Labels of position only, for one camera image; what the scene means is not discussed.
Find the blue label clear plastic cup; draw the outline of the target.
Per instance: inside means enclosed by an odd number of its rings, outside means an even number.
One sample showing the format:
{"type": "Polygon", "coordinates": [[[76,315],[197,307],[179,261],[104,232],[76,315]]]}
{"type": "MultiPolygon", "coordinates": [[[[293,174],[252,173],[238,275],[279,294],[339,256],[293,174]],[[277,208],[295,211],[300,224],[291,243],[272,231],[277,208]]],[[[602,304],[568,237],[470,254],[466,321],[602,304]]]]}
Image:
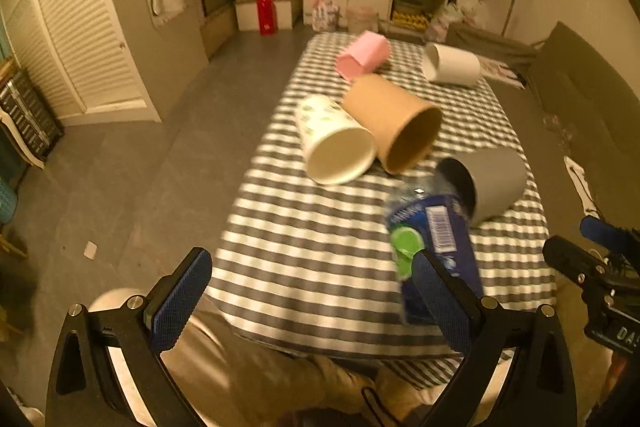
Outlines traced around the blue label clear plastic cup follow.
{"type": "Polygon", "coordinates": [[[413,258],[420,251],[435,255],[449,275],[462,280],[476,297],[484,295],[468,216],[450,183],[426,176],[396,188],[386,202],[385,226],[399,283],[402,321],[436,323],[420,294],[430,284],[413,273],[413,258]]]}

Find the grey cup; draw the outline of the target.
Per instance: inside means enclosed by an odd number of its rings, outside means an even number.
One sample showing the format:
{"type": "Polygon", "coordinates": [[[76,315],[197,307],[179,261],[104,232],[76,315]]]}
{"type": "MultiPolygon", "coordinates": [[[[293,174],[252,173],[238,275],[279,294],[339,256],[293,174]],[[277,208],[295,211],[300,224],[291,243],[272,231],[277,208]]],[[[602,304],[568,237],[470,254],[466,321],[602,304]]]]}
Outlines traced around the grey cup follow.
{"type": "Polygon", "coordinates": [[[435,176],[454,190],[469,224],[479,225],[503,215],[522,198],[527,168],[512,148],[481,148],[442,159],[435,176]]]}

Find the brown paper cup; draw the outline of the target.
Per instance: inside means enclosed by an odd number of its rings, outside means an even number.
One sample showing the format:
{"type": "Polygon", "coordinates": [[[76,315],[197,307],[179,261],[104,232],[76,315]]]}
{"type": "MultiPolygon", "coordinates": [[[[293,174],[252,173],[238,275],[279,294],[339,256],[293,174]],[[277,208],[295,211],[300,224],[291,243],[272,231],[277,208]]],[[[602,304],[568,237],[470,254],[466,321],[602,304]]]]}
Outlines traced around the brown paper cup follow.
{"type": "Polygon", "coordinates": [[[418,165],[434,145],[442,110],[380,75],[354,80],[342,107],[374,138],[376,157],[393,176],[418,165]]]}

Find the white cylindrical cup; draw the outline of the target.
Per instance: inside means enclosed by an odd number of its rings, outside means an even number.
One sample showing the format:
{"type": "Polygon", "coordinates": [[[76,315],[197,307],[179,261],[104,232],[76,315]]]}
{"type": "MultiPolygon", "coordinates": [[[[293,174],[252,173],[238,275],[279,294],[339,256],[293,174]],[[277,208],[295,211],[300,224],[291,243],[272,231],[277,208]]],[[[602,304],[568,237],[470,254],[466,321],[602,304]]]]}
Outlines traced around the white cylindrical cup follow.
{"type": "Polygon", "coordinates": [[[429,82],[471,88],[480,80],[480,61],[471,52],[429,42],[424,48],[422,72],[429,82]]]}

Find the white patterned paper cup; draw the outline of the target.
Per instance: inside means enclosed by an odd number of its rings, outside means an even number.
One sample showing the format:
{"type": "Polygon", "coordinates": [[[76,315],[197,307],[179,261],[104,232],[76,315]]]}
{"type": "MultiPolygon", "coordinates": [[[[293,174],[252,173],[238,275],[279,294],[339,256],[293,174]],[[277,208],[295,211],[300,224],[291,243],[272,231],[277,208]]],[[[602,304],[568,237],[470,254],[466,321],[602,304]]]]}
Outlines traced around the white patterned paper cup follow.
{"type": "Polygon", "coordinates": [[[307,176],[317,184],[348,183],[373,164],[373,135],[332,98],[306,96],[297,104],[295,121],[307,176]]]}

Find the pink hexagonal cup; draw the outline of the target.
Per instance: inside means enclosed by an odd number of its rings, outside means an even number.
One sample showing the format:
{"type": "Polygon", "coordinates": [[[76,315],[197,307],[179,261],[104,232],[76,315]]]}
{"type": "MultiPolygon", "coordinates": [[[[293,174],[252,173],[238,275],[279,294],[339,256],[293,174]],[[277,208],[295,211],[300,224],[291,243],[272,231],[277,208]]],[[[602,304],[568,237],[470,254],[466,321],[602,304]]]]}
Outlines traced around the pink hexagonal cup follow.
{"type": "Polygon", "coordinates": [[[390,58],[390,42],[381,34],[363,31],[336,58],[335,68],[344,80],[371,74],[390,58]]]}

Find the dark green sofa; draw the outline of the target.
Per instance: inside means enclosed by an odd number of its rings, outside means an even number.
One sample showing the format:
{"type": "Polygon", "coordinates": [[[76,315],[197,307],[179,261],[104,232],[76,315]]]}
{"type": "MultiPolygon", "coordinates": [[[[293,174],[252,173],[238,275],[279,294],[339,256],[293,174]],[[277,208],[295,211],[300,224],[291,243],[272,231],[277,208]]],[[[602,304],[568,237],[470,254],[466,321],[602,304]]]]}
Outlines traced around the dark green sofa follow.
{"type": "Polygon", "coordinates": [[[533,169],[553,233],[574,237],[582,203],[564,160],[573,159],[601,216],[639,224],[639,100],[596,49],[562,22],[534,48],[464,23],[448,46],[506,63],[525,87],[491,81],[533,169]]]}

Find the patterned milk carton pack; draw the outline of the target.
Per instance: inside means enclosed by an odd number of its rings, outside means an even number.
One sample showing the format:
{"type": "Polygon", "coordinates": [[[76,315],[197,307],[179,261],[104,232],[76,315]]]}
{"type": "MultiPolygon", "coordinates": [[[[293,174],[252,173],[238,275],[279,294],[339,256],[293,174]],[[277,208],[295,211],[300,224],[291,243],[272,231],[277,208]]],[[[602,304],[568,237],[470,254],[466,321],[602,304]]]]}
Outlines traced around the patterned milk carton pack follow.
{"type": "Polygon", "coordinates": [[[317,32],[337,31],[340,7],[332,0],[317,0],[311,11],[311,26],[317,32]]]}

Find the white louvered wardrobe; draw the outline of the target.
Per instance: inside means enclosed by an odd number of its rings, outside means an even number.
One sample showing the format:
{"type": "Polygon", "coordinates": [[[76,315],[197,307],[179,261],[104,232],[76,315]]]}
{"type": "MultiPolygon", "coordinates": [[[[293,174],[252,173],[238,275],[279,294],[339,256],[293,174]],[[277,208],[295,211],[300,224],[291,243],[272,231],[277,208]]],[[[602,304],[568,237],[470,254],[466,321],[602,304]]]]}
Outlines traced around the white louvered wardrobe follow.
{"type": "Polygon", "coordinates": [[[1,0],[17,63],[66,126],[164,119],[207,64],[202,0],[1,0]]]}

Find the red thermos bottle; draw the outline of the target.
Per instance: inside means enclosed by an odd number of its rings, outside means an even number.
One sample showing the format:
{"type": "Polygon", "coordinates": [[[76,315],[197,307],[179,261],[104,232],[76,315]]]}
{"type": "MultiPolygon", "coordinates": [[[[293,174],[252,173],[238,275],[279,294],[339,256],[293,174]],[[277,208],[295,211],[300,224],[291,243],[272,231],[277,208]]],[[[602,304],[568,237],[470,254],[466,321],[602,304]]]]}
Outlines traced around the red thermos bottle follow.
{"type": "Polygon", "coordinates": [[[278,30],[277,9],[273,0],[256,1],[258,28],[262,36],[274,35],[278,30]]]}

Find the white box under fridge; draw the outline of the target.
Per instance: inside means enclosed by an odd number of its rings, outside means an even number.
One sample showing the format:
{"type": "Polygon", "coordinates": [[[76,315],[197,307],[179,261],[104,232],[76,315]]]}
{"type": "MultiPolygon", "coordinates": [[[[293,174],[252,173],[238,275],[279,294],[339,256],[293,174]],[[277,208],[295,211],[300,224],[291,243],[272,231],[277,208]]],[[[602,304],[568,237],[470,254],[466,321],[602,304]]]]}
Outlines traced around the white box under fridge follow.
{"type": "Polygon", "coordinates": [[[243,0],[234,4],[240,31],[258,31],[262,22],[277,30],[290,30],[302,18],[302,0],[243,0]]]}

